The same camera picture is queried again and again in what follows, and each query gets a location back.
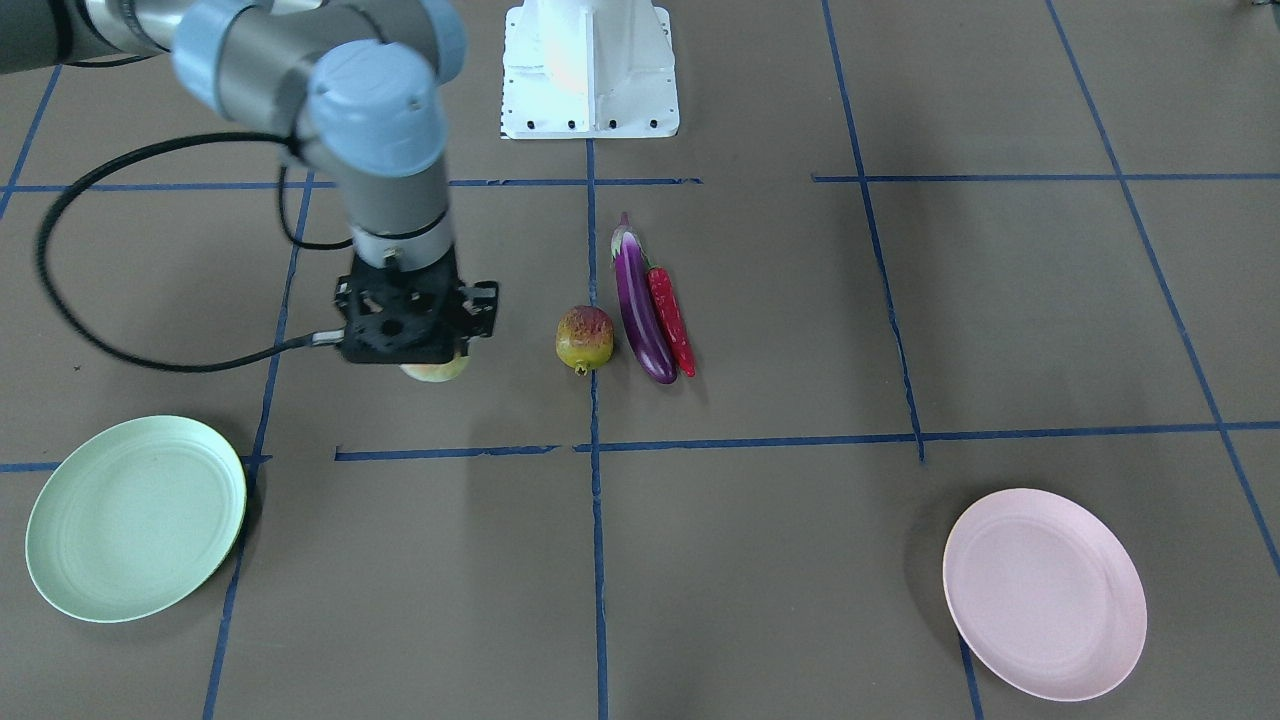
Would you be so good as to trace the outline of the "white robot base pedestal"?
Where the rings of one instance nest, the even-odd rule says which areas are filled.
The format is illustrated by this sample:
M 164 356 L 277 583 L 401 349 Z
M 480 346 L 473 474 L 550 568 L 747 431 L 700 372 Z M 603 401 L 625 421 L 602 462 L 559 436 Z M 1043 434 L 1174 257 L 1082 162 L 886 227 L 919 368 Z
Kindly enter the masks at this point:
M 671 15 L 652 1 L 525 1 L 504 18 L 500 137 L 668 138 Z

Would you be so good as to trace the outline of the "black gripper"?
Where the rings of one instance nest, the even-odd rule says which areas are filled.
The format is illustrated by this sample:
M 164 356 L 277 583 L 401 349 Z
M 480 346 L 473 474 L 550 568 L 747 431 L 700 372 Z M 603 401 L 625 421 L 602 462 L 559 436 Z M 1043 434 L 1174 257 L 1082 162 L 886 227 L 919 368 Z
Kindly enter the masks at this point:
M 343 320 L 335 346 L 355 364 L 443 365 L 467 357 L 475 340 L 493 336 L 499 301 L 498 282 L 462 282 L 453 250 L 415 270 L 353 256 L 335 284 Z

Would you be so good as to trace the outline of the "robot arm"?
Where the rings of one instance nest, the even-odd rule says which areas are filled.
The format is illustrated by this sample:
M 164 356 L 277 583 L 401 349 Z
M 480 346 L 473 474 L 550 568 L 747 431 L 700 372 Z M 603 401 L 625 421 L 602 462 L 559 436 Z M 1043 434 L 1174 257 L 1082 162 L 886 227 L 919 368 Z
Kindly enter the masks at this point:
M 465 26 L 448 1 L 5 1 L 3 73 L 168 56 L 187 94 L 237 129 L 152 143 L 76 179 L 45 213 L 35 273 L 55 313 L 101 352 L 159 372 L 201 374 L 333 346 L 355 364 L 445 365 L 492 336 L 493 281 L 458 274 L 439 88 L 461 72 Z M 270 143 L 283 167 L 335 183 L 353 251 L 335 284 L 338 331 L 221 363 L 141 357 L 99 338 L 49 268 L 61 215 L 109 176 L 214 143 Z

